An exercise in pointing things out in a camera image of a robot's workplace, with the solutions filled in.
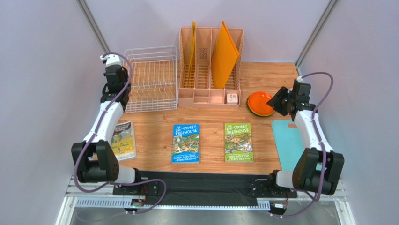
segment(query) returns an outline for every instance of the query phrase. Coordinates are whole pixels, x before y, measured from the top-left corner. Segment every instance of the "green book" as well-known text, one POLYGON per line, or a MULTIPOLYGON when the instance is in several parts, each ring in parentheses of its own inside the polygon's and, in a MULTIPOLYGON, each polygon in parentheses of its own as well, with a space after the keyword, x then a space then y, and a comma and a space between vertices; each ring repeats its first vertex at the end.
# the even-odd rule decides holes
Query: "green book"
POLYGON ((253 162, 250 123, 224 124, 225 162, 253 162))

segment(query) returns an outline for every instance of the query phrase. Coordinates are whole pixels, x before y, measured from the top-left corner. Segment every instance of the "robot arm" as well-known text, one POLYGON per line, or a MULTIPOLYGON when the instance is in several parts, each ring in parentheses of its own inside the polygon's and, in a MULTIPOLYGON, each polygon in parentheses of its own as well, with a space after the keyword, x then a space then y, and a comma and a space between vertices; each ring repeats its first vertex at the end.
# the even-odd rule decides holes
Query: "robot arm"
POLYGON ((79 182, 116 182, 133 183, 135 181, 136 171, 133 168, 127 168, 119 165, 115 154, 110 146, 115 126, 122 116, 129 98, 129 89, 116 99, 109 107, 99 124, 98 132, 95 133, 98 122, 111 103, 112 99, 123 89, 128 80, 127 70, 122 67, 117 55, 108 55, 101 60, 106 63, 104 76, 107 78, 107 84, 104 86, 101 97, 100 112, 89 134, 83 139, 83 142, 74 143, 72 146, 72 157, 76 164, 77 158, 81 153, 86 142, 95 134, 90 145, 86 149, 82 160, 79 163, 77 177, 79 182), (97 160, 90 159, 94 154, 97 160))
MULTIPOLYGON (((320 182, 320 170, 316 166, 322 162, 323 154, 320 141, 312 122, 312 113, 316 107, 309 103, 310 84, 294 81, 292 91, 281 87, 277 94, 267 104, 282 115, 291 115, 301 134, 305 150, 293 172, 274 171, 271 176, 275 185, 281 188, 294 188, 317 192, 320 182)), ((344 165, 342 154, 335 153, 327 142, 321 129, 318 113, 314 120, 320 133, 326 151, 326 170, 323 180, 322 194, 333 195, 344 165)))

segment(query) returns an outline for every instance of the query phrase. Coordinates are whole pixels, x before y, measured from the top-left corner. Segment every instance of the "white wire rack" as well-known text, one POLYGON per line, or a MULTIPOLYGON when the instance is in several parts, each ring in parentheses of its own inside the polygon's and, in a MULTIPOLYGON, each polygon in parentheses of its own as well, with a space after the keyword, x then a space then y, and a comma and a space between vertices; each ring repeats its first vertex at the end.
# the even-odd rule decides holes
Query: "white wire rack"
POLYGON ((125 112, 177 109, 177 48, 128 49, 125 57, 133 69, 125 112))

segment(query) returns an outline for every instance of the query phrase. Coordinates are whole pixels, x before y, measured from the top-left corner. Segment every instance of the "cutting board handle hole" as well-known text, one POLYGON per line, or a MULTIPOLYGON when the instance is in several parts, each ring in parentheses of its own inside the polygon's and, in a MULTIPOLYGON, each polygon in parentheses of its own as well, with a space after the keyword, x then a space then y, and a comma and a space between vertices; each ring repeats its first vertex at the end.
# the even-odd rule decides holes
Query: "cutting board handle hole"
POLYGON ((289 128, 298 128, 298 127, 295 125, 295 123, 289 123, 289 124, 288 124, 288 127, 289 127, 289 128))

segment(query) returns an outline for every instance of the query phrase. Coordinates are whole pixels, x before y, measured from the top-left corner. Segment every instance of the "white wall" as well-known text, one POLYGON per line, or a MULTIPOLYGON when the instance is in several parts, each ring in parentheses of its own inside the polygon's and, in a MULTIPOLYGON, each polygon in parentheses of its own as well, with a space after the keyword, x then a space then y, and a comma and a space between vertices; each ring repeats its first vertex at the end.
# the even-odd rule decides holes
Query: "white wall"
MULTIPOLYGON (((359 225, 398 223, 398 21, 398 1, 342 0, 301 67, 335 78, 321 123, 344 154, 341 178, 359 225)), ((309 80, 317 102, 328 78, 309 80)))
POLYGON ((87 0, 112 51, 178 45, 179 29, 244 28, 242 61, 294 62, 328 0, 87 0))
POLYGON ((102 50, 74 0, 0 6, 1 224, 55 223, 105 83, 102 50))

